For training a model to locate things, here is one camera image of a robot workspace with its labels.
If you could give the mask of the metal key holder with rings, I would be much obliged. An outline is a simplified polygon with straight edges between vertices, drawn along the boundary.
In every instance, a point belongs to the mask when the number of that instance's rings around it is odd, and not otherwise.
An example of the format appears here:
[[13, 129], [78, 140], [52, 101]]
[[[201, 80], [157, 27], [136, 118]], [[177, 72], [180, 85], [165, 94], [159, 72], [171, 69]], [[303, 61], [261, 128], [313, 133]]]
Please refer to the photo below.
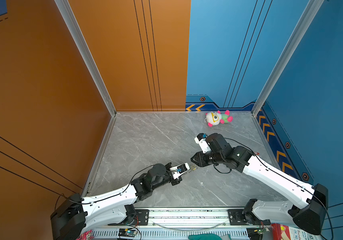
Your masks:
[[191, 165], [189, 165], [189, 172], [193, 172], [193, 171], [195, 171], [195, 170], [197, 170], [198, 169], [198, 166], [197, 165], [195, 165], [195, 164], [191, 164]]

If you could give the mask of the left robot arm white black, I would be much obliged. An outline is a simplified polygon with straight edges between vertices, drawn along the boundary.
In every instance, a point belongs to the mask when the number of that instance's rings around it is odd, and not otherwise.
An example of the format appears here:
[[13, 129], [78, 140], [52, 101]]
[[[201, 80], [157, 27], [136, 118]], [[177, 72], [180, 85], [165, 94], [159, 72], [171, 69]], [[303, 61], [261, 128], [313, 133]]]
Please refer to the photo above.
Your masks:
[[159, 187], [179, 184], [189, 170], [187, 163], [175, 167], [171, 163], [155, 164], [117, 190], [92, 197], [67, 197], [50, 216], [53, 239], [76, 240], [101, 226], [131, 224], [136, 216], [135, 203], [149, 198]]

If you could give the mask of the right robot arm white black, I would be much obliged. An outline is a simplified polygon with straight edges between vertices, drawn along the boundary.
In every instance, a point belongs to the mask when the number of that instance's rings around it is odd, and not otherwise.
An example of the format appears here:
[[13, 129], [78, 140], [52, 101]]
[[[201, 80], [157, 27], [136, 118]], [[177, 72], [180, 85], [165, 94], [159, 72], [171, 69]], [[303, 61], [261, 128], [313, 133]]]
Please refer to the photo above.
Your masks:
[[224, 150], [197, 152], [191, 161], [199, 167], [224, 164], [230, 170], [253, 177], [286, 198], [283, 202], [251, 199], [242, 211], [243, 221], [258, 225], [263, 221], [287, 223], [320, 235], [327, 215], [327, 188], [301, 182], [255, 156], [249, 149], [237, 146]]

